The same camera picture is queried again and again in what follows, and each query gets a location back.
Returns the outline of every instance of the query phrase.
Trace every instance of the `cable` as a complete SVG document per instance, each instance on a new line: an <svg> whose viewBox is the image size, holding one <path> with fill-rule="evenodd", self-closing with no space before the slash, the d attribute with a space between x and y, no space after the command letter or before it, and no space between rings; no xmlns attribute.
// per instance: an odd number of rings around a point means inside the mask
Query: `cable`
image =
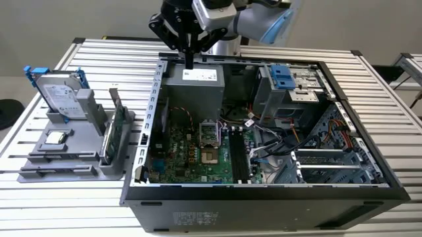
<svg viewBox="0 0 422 237"><path fill-rule="evenodd" d="M412 105L409 106L410 109L416 106L417 102L418 102L418 99L413 101Z"/></svg>
<svg viewBox="0 0 422 237"><path fill-rule="evenodd" d="M230 122L230 123L235 123L235 124L243 124L243 122L241 121L230 121L227 119L225 119L222 116L219 117L225 122Z"/></svg>
<svg viewBox="0 0 422 237"><path fill-rule="evenodd" d="M282 0L278 0L275 4L271 4L273 1L270 0L251 0L250 3L257 3L263 5L267 8L277 8L282 3Z"/></svg>
<svg viewBox="0 0 422 237"><path fill-rule="evenodd" d="M344 121L341 121L341 120L338 120L338 119L330 119L330 121L329 121L329 132L328 132L328 135L326 135L326 137L325 137L325 139L324 139L324 142L326 142L326 141L329 140L329 138L332 137L332 133L333 133L333 132L332 132L332 131L333 131L332 125L333 125L333 123L336 123L337 126L340 126L341 124L342 124L344 126L346 126L346 124L344 123ZM344 140L345 140L345 142L346 142L346 144L348 144L348 148L352 148L352 147L353 147L353 143L352 143L352 140L350 140L350 138L349 138L346 132L345 132L345 131L341 131L341 135L342 135Z"/></svg>
<svg viewBox="0 0 422 237"><path fill-rule="evenodd" d="M410 76L393 88L393 90L396 90L409 79L410 79Z"/></svg>
<svg viewBox="0 0 422 237"><path fill-rule="evenodd" d="M266 180L265 180L266 183L269 183L269 178L271 177L271 175L273 175L274 173L277 173L279 170L281 170L281 168L277 169L275 171L273 171L271 174L269 174L269 176L266 177Z"/></svg>
<svg viewBox="0 0 422 237"><path fill-rule="evenodd" d="M263 127L261 127L258 124L254 124L254 127L257 127L258 129L261 129L262 131L266 131L266 132L269 132L269 133L273 133L274 136L278 138L279 141L283 140L283 138L278 135L278 133L274 132L271 129L263 128Z"/></svg>
<svg viewBox="0 0 422 237"><path fill-rule="evenodd" d="M278 169L278 166L273 165L266 159L253 159L253 161L257 161L259 163L270 165L273 168Z"/></svg>
<svg viewBox="0 0 422 237"><path fill-rule="evenodd" d="M222 145L222 129L223 129L223 124L221 121L217 121L217 123L219 124L219 130L218 130L218 141L219 141L219 144Z"/></svg>
<svg viewBox="0 0 422 237"><path fill-rule="evenodd" d="M298 134L297 134L295 126L291 126L291 131L293 131L293 133L294 133L294 135L297 137L298 142L301 142Z"/></svg>
<svg viewBox="0 0 422 237"><path fill-rule="evenodd" d="M193 121L191 113L190 113L183 107L173 107L173 108L170 109L170 111L171 111L171 110L183 110L183 111L186 112L187 116L190 117L191 129L193 129L193 131L194 131L194 121Z"/></svg>
<svg viewBox="0 0 422 237"><path fill-rule="evenodd" d="M312 140L316 140L317 141L317 147L320 147L321 145L321 138L318 135L314 135L314 136L309 136L301 143L298 143L293 148L282 151L282 152L270 152L267 155L265 155L263 157L261 158L266 158L269 156L285 156L287 154L290 154L295 149L298 149L299 147L305 146Z"/></svg>
<svg viewBox="0 0 422 237"><path fill-rule="evenodd" d="M334 119L334 121L338 122L338 124L342 124L344 126L346 126L346 124L344 123L342 120ZM342 134L342 137L345 139L345 142L348 143L348 147L352 148L354 145L352 143L352 140L349 138L346 131L341 131L341 134Z"/></svg>

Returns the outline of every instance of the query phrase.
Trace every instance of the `blue drive bracket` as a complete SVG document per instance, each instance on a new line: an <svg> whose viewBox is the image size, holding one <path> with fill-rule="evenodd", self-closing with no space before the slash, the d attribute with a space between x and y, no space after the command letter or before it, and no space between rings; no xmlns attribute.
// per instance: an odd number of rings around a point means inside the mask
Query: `blue drive bracket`
<svg viewBox="0 0 422 237"><path fill-rule="evenodd" d="M271 65L270 74L271 74L277 89L293 90L297 88L297 83L291 76L290 69L287 66Z"/></svg>
<svg viewBox="0 0 422 237"><path fill-rule="evenodd" d="M86 72L80 69L80 67L78 68L76 73L78 73L79 78L80 78L82 87L84 89L90 89L90 85L88 85L88 81L87 81L87 77L86 77Z"/></svg>

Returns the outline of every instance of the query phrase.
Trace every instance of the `barcode sticker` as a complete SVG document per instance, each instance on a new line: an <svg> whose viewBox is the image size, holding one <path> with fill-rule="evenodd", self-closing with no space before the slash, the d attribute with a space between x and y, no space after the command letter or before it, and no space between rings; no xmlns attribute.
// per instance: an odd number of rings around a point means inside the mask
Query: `barcode sticker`
<svg viewBox="0 0 422 237"><path fill-rule="evenodd" d="M215 69L185 69L183 80L207 80L217 81L217 70Z"/></svg>

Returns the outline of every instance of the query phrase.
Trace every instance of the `slatted metal surface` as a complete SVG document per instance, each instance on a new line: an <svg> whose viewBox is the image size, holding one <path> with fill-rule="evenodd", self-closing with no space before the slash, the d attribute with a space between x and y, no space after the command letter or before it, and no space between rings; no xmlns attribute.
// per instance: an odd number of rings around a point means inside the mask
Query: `slatted metal surface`
<svg viewBox="0 0 422 237"><path fill-rule="evenodd" d="M58 68L82 67L95 98L113 108L107 93L118 87L123 105L137 113L129 155L137 149L161 42L88 39L72 45ZM321 60L350 98L365 127L405 184L412 202L348 231L202 233L201 236L422 236L422 133L421 125L386 89L365 59L349 51L246 46L243 56ZM19 184L16 171L26 162L47 124L47 107L38 95L0 144L0 235L149 235L129 208L119 207L121 181Z"/></svg>

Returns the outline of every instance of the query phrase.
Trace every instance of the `green circuit board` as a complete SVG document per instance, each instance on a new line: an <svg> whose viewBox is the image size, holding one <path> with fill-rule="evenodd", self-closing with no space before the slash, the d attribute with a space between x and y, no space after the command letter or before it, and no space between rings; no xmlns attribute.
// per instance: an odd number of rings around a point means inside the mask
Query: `green circuit board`
<svg viewBox="0 0 422 237"><path fill-rule="evenodd" d="M251 131L243 133L247 147L254 142ZM154 172L154 179L161 183L215 183L233 184L229 132L222 131L222 143L218 149L199 147L199 133L191 133L182 127L170 128L169 152L163 167ZM251 179L262 182L261 173Z"/></svg>

